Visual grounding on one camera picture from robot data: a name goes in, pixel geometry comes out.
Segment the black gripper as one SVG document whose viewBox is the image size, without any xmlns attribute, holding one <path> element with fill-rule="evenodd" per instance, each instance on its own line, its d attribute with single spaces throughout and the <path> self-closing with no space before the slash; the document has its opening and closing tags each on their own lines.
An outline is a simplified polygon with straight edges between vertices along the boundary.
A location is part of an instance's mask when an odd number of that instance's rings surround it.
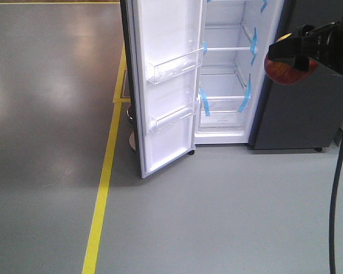
<svg viewBox="0 0 343 274">
<path fill-rule="evenodd" d="M 297 71 L 309 71 L 310 59 L 343 75 L 343 16 L 318 28 L 303 25 L 269 46 L 268 60 L 282 62 Z"/>
</svg>

